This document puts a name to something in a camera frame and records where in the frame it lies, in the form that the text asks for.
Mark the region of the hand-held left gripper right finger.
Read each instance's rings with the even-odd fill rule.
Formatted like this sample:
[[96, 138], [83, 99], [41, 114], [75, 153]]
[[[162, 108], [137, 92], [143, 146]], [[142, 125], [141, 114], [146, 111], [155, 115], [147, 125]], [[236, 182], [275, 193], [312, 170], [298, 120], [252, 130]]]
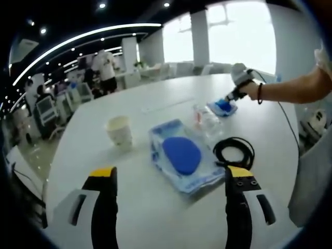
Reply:
[[282, 248], [298, 231], [286, 206], [245, 168], [225, 167], [226, 248]]

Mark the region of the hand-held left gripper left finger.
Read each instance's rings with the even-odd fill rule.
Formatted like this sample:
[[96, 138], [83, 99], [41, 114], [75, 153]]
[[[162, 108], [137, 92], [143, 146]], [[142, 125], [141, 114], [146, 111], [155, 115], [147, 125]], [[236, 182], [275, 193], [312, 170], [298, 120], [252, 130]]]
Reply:
[[116, 167], [92, 171], [54, 208], [50, 240], [57, 248], [118, 248], [117, 192]]

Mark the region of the person's right hand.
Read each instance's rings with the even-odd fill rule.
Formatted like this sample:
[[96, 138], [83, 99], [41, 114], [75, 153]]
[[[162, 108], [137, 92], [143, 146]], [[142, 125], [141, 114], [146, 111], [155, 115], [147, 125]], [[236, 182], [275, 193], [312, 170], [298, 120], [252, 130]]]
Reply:
[[259, 85], [255, 83], [254, 81], [249, 81], [246, 85], [243, 85], [239, 91], [241, 93], [247, 94], [251, 100], [257, 100], [258, 99], [258, 89]]

